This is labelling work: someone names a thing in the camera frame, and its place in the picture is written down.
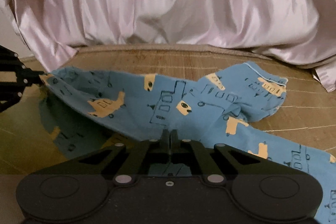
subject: screw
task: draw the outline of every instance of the screw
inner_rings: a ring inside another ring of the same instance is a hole
[[[132,177],[129,175],[118,175],[115,178],[115,181],[118,183],[129,183],[132,180]]]
[[[208,176],[208,181],[212,183],[221,183],[224,180],[224,177],[221,175],[210,175]]]
[[[172,181],[167,181],[167,182],[166,182],[166,185],[167,185],[167,186],[174,186],[174,182],[172,182]]]

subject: metal pin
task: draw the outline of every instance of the metal pin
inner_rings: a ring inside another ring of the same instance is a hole
[[[174,184],[175,184],[175,183],[172,182],[172,181],[167,181],[167,182],[166,182],[166,185],[167,185],[167,186],[174,186]]]
[[[224,180],[224,177],[221,175],[210,175],[208,176],[208,181],[212,182],[212,183],[221,183]]]
[[[118,183],[129,183],[132,181],[132,177],[129,175],[118,175],[115,181]]]

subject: blue fabric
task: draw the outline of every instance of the blue fabric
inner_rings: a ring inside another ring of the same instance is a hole
[[[74,67],[56,70],[45,81],[84,120],[135,140],[158,139],[162,129],[177,129],[180,139],[198,140],[206,147],[225,143],[307,172],[320,182],[324,192],[316,220],[336,223],[336,164],[331,155],[248,124],[273,115],[286,98],[287,79],[271,75],[253,62],[234,65],[198,81]],[[87,142],[100,145],[104,141],[99,134],[95,140],[90,127],[88,132]],[[58,136],[56,145],[69,153],[64,148],[71,145],[68,139],[61,140],[64,138]],[[89,145],[83,148],[85,142],[80,144],[71,151],[73,155],[90,152]]]

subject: pink satin curtain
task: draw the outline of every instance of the pink satin curtain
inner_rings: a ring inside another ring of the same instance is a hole
[[[336,82],[335,0],[0,0],[47,70],[78,46],[147,43],[249,48]]]

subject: white wall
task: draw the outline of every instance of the white wall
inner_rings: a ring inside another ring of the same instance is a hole
[[[9,20],[0,10],[0,45],[16,52],[19,57],[32,56],[31,51],[15,34]]]

